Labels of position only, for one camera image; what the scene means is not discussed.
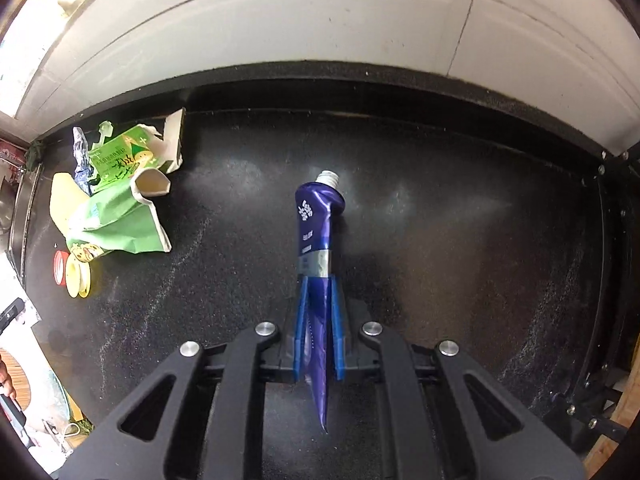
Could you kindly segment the person's hand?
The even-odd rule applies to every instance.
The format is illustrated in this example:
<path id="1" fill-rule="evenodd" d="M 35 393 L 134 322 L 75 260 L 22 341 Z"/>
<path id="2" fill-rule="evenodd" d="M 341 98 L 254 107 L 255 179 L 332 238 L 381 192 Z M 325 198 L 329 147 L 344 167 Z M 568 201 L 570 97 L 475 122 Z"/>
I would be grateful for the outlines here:
<path id="1" fill-rule="evenodd" d="M 12 376 L 6 363 L 0 358 L 0 385 L 1 392 L 9 398 L 16 399 L 16 390 L 13 385 Z"/>

